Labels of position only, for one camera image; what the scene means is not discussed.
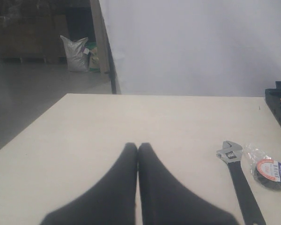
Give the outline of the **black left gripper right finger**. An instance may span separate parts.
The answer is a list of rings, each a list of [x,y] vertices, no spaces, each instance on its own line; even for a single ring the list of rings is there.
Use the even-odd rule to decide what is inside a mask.
[[[150,143],[138,149],[142,221],[145,225],[237,225],[236,218],[186,188],[163,165]]]

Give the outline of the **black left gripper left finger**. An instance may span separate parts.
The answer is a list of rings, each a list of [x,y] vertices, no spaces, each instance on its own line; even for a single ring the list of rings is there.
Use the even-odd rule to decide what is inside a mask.
[[[134,225],[138,149],[126,143],[110,170],[87,192],[47,214],[43,225]]]

